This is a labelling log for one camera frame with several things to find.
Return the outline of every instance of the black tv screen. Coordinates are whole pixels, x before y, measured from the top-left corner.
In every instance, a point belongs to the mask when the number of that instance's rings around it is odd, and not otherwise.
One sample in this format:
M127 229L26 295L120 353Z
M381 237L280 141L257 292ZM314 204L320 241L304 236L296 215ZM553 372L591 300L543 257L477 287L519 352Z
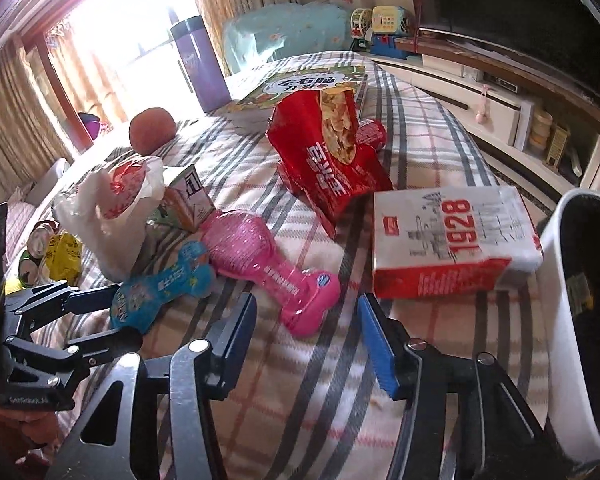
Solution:
M600 0L422 0L420 27L548 64L600 98Z

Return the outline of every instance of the small carton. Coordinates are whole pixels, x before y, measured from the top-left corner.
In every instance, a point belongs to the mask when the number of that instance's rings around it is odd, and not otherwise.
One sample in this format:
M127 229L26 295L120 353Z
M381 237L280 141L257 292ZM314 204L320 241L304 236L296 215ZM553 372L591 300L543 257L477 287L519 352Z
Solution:
M160 205L149 216L158 224L171 225L178 229L198 230L215 207L211 202L193 164L186 168L164 167L164 197Z
M374 206L378 298L517 288L542 263L513 186L376 192Z

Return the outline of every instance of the purple tumbler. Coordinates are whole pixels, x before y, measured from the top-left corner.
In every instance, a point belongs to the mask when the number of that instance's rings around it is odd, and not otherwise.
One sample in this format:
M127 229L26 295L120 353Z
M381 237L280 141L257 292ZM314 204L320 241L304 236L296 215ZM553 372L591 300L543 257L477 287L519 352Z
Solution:
M194 16L171 27L180 58L204 113L231 100L218 58L206 32L202 16Z

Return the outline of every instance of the blue package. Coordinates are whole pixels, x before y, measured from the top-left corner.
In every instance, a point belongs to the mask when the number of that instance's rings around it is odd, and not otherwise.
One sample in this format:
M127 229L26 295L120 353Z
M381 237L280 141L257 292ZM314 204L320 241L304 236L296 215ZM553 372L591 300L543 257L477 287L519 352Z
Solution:
M165 303L183 294L197 298L211 294L216 272L209 265L206 252L202 242L187 242L171 267L153 276L126 280L111 303L112 326L132 326L146 334Z

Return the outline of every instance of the orange ball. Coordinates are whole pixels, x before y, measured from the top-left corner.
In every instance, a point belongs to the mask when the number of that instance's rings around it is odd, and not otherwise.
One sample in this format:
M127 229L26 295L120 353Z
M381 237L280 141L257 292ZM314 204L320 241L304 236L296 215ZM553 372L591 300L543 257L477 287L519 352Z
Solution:
M147 108L129 123L131 147L142 156L149 156L176 136L176 121L164 108Z

